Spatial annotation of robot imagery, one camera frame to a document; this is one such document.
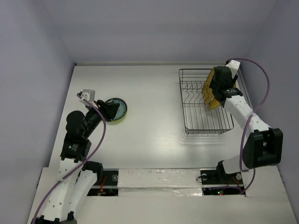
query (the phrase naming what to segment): cable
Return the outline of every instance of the cable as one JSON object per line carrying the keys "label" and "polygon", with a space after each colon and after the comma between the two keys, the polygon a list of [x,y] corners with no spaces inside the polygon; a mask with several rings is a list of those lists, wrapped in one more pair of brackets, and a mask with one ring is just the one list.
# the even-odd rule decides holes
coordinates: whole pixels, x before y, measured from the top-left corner
{"label": "cable", "polygon": [[233,181],[236,182],[236,184],[238,185],[240,192],[242,192],[241,187],[240,187],[240,184],[239,184],[239,182],[237,181],[237,179],[236,179],[234,176],[233,176],[232,179],[233,179]]}
{"label": "cable", "polygon": [[[94,106],[92,105],[89,101],[87,101],[86,99],[82,98],[80,96],[80,94],[77,94],[77,97],[79,97],[80,99],[82,99],[84,102],[86,102],[88,105],[90,105],[101,117],[103,124],[104,124],[104,130],[103,130],[103,134],[102,137],[100,139],[100,142],[98,143],[98,145],[96,146],[96,148],[94,149],[94,151],[79,165],[77,165],[73,170],[71,170],[69,173],[67,173],[62,179],[65,180],[66,178],[68,178],[72,173],[74,173],[77,169],[79,169],[81,166],[83,166],[88,160],[90,160],[90,158],[97,152],[97,150],[99,149],[100,145],[102,144],[102,141],[104,140],[105,137],[105,133],[106,133],[106,122],[105,122],[105,118],[104,116],[101,114],[101,112]],[[42,205],[44,204],[44,202],[47,200],[47,198],[50,196],[50,194],[53,192],[53,190],[61,183],[61,181],[58,181],[56,184],[54,184],[54,186],[48,191],[48,193],[45,195],[45,197],[42,199],[41,203],[39,204],[39,206],[36,209],[36,212],[33,216],[33,220],[32,220],[32,224],[36,223],[36,218],[38,215],[38,212],[40,211]]]}

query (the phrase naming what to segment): dish rack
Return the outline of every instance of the dish rack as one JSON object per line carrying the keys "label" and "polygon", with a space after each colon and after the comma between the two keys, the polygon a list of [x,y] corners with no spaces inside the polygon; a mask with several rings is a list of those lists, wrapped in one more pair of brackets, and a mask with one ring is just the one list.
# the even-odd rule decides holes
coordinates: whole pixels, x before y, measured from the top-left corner
{"label": "dish rack", "polygon": [[201,93],[211,69],[180,69],[179,86],[186,134],[222,134],[234,128],[233,117],[221,106],[209,110]]}

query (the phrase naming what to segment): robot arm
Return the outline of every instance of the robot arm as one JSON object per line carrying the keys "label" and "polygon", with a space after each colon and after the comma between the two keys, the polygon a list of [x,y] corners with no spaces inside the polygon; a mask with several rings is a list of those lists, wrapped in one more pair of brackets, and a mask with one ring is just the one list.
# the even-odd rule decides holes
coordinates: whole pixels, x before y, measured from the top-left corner
{"label": "robot arm", "polygon": [[[118,103],[106,103],[101,100],[95,102],[93,91],[84,90],[80,96],[96,106],[106,121],[111,121],[115,117],[120,106]],[[66,118],[67,133],[60,154],[58,184],[45,202],[45,208],[40,217],[36,219],[36,224],[76,224],[76,211],[91,186],[103,178],[101,163],[85,161],[91,147],[88,137],[102,118],[89,104],[83,100],[81,102],[89,111],[86,115],[81,111],[73,111]],[[84,163],[82,169],[77,169],[65,178],[82,163]]]}
{"label": "robot arm", "polygon": [[[249,116],[252,116],[246,131],[247,142],[242,155],[243,169],[278,164],[281,160],[283,134],[280,129],[271,128],[253,113],[241,91],[234,88],[239,65],[239,62],[232,60],[226,66],[215,67],[209,88],[212,89],[216,100],[231,113],[242,129],[245,128]],[[238,155],[221,161],[217,168],[222,175],[237,173],[240,171],[239,159]]]}

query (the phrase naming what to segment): white table surface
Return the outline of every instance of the white table surface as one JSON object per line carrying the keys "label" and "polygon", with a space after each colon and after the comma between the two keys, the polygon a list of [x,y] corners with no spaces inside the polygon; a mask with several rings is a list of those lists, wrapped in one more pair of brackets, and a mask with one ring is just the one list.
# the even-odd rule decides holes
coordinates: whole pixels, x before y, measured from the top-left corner
{"label": "white table surface", "polygon": [[[242,130],[222,135],[184,134],[178,70],[213,66],[76,66],[64,105],[50,167],[57,167],[65,137],[66,116],[87,112],[76,94],[96,91],[96,99],[122,98],[128,113],[119,124],[107,124],[94,161],[104,168],[209,168],[239,153]],[[90,137],[92,149],[102,135],[99,124]]]}
{"label": "white table surface", "polygon": [[[184,135],[178,70],[203,67],[212,66],[76,66],[50,165],[41,174],[28,223],[55,183],[66,116],[74,110],[86,110],[76,97],[83,89],[96,90],[96,99],[118,97],[128,104],[125,119],[117,125],[107,125],[103,144],[92,158],[102,162],[104,168],[208,168],[237,155],[242,130],[235,120],[234,129],[222,135]],[[101,134],[100,124],[90,137],[93,147]],[[252,171],[243,174],[245,186],[251,177]],[[296,223],[277,167],[258,168],[246,194],[246,197],[157,197],[140,193],[91,196],[78,214],[78,224]]]}

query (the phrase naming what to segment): purple cable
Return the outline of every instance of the purple cable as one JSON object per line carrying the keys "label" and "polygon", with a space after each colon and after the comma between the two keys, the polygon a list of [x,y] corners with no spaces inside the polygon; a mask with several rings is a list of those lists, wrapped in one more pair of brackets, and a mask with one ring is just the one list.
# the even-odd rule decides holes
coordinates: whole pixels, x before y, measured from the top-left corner
{"label": "purple cable", "polygon": [[[264,73],[264,75],[266,76],[266,79],[267,79],[267,91],[266,91],[266,94],[265,94],[264,98],[262,99],[262,101],[260,102],[260,104],[259,104],[256,108],[253,109],[252,114],[248,117],[247,122],[246,122],[245,127],[244,127],[244,130],[243,130],[243,133],[242,133],[241,146],[240,146],[239,166],[240,166],[240,170],[241,170],[242,172],[247,172],[248,170],[244,170],[243,167],[242,167],[242,161],[243,161],[243,148],[244,148],[244,140],[245,140],[245,136],[246,136],[246,131],[247,131],[247,128],[248,128],[248,126],[249,126],[249,123],[250,123],[250,120],[251,120],[253,114],[257,112],[257,110],[264,104],[264,102],[265,102],[266,99],[268,98],[269,91],[270,91],[270,79],[269,79],[269,76],[268,76],[267,72],[265,71],[265,69],[264,69],[261,65],[259,65],[257,62],[255,62],[255,61],[252,61],[252,60],[249,60],[249,59],[246,59],[246,58],[231,58],[231,59],[229,59],[229,61],[230,61],[230,60],[242,60],[242,61],[248,61],[248,62],[251,62],[251,63],[257,65],[257,66],[263,71],[263,73]],[[254,169],[253,169],[252,179],[251,179],[250,183],[249,183],[249,184],[247,185],[247,187],[240,193],[240,195],[242,195],[242,194],[243,194],[243,193],[244,193],[244,192],[251,186],[251,184],[252,184],[253,181],[254,181],[255,176],[256,176],[256,169],[254,168]],[[232,186],[232,187],[230,187],[230,186],[226,186],[226,187],[224,187],[224,189],[225,189],[225,188],[236,188],[236,187],[233,187],[233,186]]]}
{"label": "purple cable", "polygon": [[[70,171],[69,173],[67,173],[62,179],[65,180],[66,178],[68,178],[72,173],[74,173],[77,169],[79,169],[81,166],[83,166],[87,161],[90,160],[90,158],[96,153],[96,151],[99,149],[100,145],[102,144],[102,141],[104,140],[105,137],[105,133],[106,133],[106,122],[105,122],[105,118],[104,116],[101,114],[101,112],[94,106],[92,105],[90,102],[88,102],[86,99],[82,98],[79,94],[77,94],[77,97],[79,97],[80,99],[82,99],[84,102],[88,103],[101,117],[103,124],[104,124],[104,130],[103,130],[103,134],[102,134],[102,138],[100,140],[100,142],[98,143],[98,145],[96,146],[96,148],[94,149],[94,151],[79,165],[77,165],[72,171]],[[36,223],[36,218],[38,215],[38,212],[40,211],[42,205],[44,204],[44,202],[46,201],[46,199],[50,196],[50,194],[53,192],[53,190],[61,183],[61,181],[58,181],[56,184],[54,184],[54,186],[48,191],[48,193],[45,195],[45,197],[42,199],[41,203],[39,204],[39,206],[37,207],[37,210],[33,216],[33,220],[32,220],[32,224]]]}

